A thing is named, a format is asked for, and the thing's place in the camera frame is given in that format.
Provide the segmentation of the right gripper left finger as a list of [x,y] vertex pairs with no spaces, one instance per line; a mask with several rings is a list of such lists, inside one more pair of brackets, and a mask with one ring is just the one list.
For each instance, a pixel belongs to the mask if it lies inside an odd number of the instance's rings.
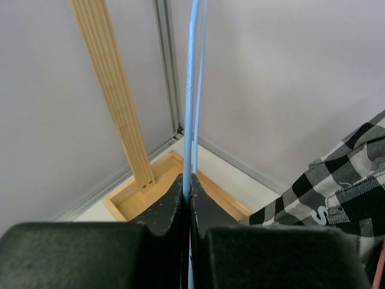
[[182,288],[182,177],[128,222],[30,222],[1,237],[2,288]]

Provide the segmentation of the light blue wire hanger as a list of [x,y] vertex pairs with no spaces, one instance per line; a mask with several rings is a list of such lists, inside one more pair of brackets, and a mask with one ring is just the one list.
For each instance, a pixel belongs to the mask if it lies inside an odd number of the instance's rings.
[[185,93],[185,127],[183,151],[183,180],[182,194],[187,208],[190,207],[191,177],[197,174],[200,104],[203,91],[203,73],[205,62],[206,27],[208,2],[204,2],[202,40],[200,50],[200,65],[198,86],[195,86],[196,40],[199,18],[200,0],[194,0],[191,8],[188,30],[188,55],[186,64],[186,93]]

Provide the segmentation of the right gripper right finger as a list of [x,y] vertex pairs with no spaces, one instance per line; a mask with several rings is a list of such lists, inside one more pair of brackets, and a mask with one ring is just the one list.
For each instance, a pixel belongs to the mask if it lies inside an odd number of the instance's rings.
[[346,236],[330,227],[244,226],[191,177],[196,288],[369,288]]

